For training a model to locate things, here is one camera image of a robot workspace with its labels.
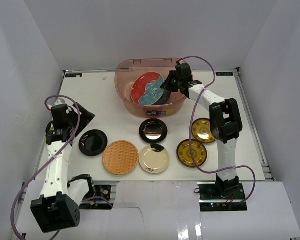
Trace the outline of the dark teal glazed plate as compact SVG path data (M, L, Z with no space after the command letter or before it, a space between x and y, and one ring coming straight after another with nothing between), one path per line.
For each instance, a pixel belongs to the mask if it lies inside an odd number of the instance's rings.
M163 94L160 99L154 104L155 106L165 105L171 96L171 92L168 90L163 90Z

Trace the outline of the red teal floral plate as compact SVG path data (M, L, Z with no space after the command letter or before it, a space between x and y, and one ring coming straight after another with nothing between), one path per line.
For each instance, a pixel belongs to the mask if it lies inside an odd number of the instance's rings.
M164 77L157 72L146 72L134 82L131 89L131 100L138 105L151 106L156 104L164 94L161 85Z

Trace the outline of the woven bamboo plate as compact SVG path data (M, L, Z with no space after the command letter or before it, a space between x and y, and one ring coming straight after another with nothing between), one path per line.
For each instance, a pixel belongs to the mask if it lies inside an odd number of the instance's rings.
M105 169L113 175L126 175L139 163L137 147L126 140L111 143L103 152L102 162Z

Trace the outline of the cream plate with black patch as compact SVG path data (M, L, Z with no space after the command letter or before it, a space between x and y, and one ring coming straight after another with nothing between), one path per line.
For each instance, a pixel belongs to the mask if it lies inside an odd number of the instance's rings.
M160 144L149 144L139 153L139 165L144 171L153 175L167 170L170 162L169 152Z

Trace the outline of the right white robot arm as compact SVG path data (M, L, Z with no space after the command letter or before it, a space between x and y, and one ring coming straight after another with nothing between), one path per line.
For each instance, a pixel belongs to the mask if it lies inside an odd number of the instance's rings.
M170 92L181 92L209 111L210 132L217 143L218 170L216 174L216 195L226 200L239 185L236 170L236 146L243 130L238 102L225 99L208 90L202 82L194 80L188 63L176 62L161 88Z

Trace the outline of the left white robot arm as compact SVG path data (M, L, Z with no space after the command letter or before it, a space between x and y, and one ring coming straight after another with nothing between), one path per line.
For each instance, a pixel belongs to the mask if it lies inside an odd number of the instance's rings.
M46 128L46 146L52 162L47 166L39 198L32 200L30 210L43 233L77 227L80 223L80 205L96 194L93 178L81 174L68 179L68 167L76 127L82 131L94 118L84 110L75 112L62 99L51 107L52 121Z

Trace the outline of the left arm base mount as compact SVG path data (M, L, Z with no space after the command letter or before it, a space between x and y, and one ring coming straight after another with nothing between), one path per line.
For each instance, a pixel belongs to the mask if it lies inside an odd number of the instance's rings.
M111 210L112 207L102 199L106 199L113 206L116 198L117 187L115 185L101 184L95 185L95 195L93 200L85 201L80 206L80 210Z

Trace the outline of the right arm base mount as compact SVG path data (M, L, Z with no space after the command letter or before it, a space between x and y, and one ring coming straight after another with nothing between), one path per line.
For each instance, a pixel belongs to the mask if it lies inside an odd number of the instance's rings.
M221 195L214 183L198 184L193 191L198 195L199 207L204 212L245 212L248 210L247 203L240 203L246 198L243 185Z

